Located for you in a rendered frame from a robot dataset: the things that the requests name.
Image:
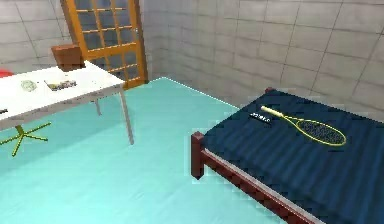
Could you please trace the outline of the white table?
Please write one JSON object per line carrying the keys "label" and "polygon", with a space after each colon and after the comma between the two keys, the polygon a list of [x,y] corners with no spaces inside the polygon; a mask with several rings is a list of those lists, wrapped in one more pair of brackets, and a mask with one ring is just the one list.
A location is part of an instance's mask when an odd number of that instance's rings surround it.
{"label": "white table", "polygon": [[[35,82],[37,88],[32,92],[24,91],[21,87],[23,80]],[[51,91],[45,80],[75,80],[77,85]],[[8,109],[8,112],[0,114],[0,131],[118,93],[129,142],[133,144],[123,85],[123,80],[89,61],[85,62],[84,68],[69,72],[55,66],[0,78],[0,109]]]}

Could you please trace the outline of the blue bed with red frame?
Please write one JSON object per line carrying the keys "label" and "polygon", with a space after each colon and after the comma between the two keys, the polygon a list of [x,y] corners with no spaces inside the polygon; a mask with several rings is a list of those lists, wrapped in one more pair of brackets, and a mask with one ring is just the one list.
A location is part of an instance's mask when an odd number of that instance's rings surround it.
{"label": "blue bed with red frame", "polygon": [[[324,122],[347,142],[313,141],[262,106]],[[206,167],[287,224],[384,224],[384,123],[366,117],[269,88],[206,133],[192,134],[192,176],[201,178]]]}

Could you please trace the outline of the yellow tennis racket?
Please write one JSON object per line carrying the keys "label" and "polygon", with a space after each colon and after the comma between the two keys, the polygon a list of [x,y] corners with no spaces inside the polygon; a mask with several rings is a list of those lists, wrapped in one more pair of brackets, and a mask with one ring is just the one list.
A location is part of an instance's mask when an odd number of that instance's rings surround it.
{"label": "yellow tennis racket", "polygon": [[261,110],[286,120],[301,134],[318,143],[332,147],[341,147],[347,142],[346,136],[340,130],[328,124],[315,120],[291,117],[266,106],[262,106]]}

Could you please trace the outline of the pale round disc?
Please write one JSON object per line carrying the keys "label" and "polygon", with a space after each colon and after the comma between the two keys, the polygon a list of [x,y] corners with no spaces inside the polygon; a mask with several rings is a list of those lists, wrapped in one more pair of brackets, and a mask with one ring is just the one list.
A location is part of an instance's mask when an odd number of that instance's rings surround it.
{"label": "pale round disc", "polygon": [[37,85],[35,82],[33,82],[31,80],[23,80],[21,82],[21,87],[24,91],[32,92],[37,88]]}

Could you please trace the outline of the black remote control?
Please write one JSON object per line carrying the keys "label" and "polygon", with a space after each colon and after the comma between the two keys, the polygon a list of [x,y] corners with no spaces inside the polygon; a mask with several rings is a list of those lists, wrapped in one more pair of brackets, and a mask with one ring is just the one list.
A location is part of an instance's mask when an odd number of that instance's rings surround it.
{"label": "black remote control", "polygon": [[249,116],[265,124],[271,124],[271,119],[259,113],[251,113]]}

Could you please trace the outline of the yellow-green chair base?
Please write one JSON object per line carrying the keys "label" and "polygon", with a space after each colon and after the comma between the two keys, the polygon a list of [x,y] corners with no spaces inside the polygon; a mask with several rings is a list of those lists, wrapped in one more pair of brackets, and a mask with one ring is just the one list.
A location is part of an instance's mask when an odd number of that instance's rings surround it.
{"label": "yellow-green chair base", "polygon": [[28,131],[25,131],[24,128],[21,126],[21,125],[17,125],[15,127],[16,129],[16,132],[17,134],[13,137],[10,137],[10,138],[7,138],[5,140],[2,140],[0,141],[0,146],[1,145],[4,145],[6,143],[10,143],[12,141],[15,141],[16,142],[16,145],[12,151],[12,156],[15,157],[19,151],[19,148],[22,144],[22,141],[25,139],[25,138],[30,138],[30,139],[35,139],[35,140],[40,140],[40,141],[45,141],[47,142],[48,139],[46,137],[41,137],[41,136],[34,136],[33,133],[40,130],[40,129],[43,129],[47,126],[50,125],[50,122],[46,123],[46,124],[43,124],[43,125],[40,125],[38,127],[35,127],[31,130],[28,130]]}

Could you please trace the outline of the brown box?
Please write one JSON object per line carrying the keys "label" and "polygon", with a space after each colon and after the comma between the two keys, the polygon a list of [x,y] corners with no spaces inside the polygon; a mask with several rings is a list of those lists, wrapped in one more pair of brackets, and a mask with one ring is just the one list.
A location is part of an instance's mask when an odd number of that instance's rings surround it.
{"label": "brown box", "polygon": [[57,66],[64,72],[85,67],[81,49],[75,44],[65,44],[51,47]]}

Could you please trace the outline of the orange framed glass door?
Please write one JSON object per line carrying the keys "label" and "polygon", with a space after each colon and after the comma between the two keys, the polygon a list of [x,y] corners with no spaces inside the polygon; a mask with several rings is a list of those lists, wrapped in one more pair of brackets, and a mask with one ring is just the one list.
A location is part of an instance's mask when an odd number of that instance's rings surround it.
{"label": "orange framed glass door", "polygon": [[139,0],[60,0],[85,60],[122,79],[125,89],[149,82]]}

